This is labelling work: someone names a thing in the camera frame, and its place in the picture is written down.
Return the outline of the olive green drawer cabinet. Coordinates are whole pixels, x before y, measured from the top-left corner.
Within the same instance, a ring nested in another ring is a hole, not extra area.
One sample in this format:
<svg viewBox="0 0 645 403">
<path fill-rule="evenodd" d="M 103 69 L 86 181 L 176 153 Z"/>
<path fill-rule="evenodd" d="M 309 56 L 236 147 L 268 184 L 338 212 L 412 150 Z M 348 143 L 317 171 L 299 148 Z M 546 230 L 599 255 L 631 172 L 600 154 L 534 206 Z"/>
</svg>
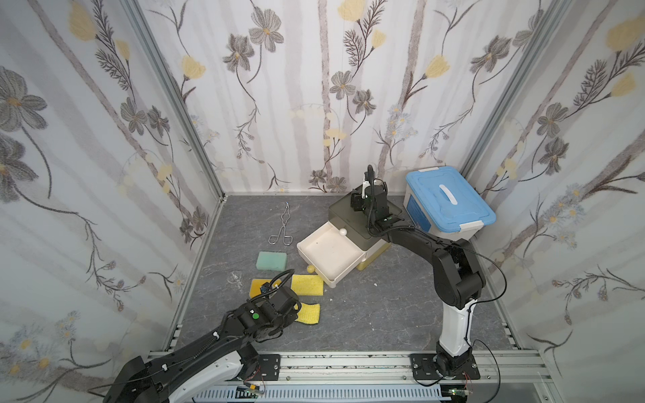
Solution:
<svg viewBox="0 0 645 403">
<path fill-rule="evenodd" d="M 329 207 L 329 222 L 363 253 L 357 269 L 363 271 L 391 247 L 381 238 L 373 238 L 366 226 L 367 217 L 363 211 L 354 211 L 350 206 L 351 195 L 343 196 Z"/>
</svg>

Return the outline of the yellow sponge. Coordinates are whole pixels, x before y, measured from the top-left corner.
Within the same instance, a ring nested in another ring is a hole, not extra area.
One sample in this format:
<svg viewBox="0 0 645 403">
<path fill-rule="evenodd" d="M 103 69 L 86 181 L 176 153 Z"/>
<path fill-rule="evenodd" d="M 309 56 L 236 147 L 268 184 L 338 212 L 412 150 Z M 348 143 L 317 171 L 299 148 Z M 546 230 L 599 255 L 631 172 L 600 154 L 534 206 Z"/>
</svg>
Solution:
<svg viewBox="0 0 645 403">
<path fill-rule="evenodd" d="M 269 292 L 275 288 L 271 283 L 271 279 L 253 279 L 250 286 L 250 299 L 258 297 L 262 294 Z"/>
<path fill-rule="evenodd" d="M 294 275 L 292 277 L 292 290 L 299 297 L 322 297 L 325 283 L 318 275 Z"/>
<path fill-rule="evenodd" d="M 302 303 L 298 313 L 297 320 L 301 324 L 316 325 L 319 324 L 321 317 L 321 306 L 319 304 Z"/>
</svg>

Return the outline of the green sponge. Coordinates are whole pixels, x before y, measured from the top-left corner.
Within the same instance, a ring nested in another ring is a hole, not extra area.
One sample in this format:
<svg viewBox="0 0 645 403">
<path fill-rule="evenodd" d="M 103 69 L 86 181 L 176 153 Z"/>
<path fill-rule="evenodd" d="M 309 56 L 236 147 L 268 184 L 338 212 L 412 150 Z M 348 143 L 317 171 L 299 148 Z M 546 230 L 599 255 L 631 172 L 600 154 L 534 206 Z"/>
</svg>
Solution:
<svg viewBox="0 0 645 403">
<path fill-rule="evenodd" d="M 255 266 L 257 270 L 282 272 L 287 267 L 287 254 L 284 252 L 260 251 Z"/>
</svg>

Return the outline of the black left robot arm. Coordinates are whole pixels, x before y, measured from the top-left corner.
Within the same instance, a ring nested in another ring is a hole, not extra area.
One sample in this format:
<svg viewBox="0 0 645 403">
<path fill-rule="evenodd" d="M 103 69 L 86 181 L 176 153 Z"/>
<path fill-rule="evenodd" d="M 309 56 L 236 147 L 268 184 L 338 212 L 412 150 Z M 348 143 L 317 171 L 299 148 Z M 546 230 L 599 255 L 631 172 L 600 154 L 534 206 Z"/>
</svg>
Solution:
<svg viewBox="0 0 645 403">
<path fill-rule="evenodd" d="M 227 312 L 194 342 L 144 362 L 136 357 L 107 386 L 104 402 L 183 402 L 214 383 L 249 377 L 259 366 L 254 343 L 278 338 L 297 319 L 298 295 L 280 287 Z"/>
</svg>

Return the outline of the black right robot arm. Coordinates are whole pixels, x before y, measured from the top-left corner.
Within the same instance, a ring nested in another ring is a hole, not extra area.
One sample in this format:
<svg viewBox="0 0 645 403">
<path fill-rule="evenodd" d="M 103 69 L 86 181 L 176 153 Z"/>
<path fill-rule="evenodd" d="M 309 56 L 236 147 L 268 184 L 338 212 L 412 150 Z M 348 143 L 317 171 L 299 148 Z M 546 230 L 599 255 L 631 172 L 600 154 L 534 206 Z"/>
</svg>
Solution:
<svg viewBox="0 0 645 403">
<path fill-rule="evenodd" d="M 434 289 L 443 303 L 442 331 L 433 367 L 441 378 L 457 376 L 472 363 L 472 314 L 485 286 L 479 260 L 468 241 L 442 244 L 401 215 L 391 212 L 387 189 L 364 183 L 349 193 L 349 205 L 364 214 L 372 238 L 399 245 L 430 263 Z"/>
</svg>

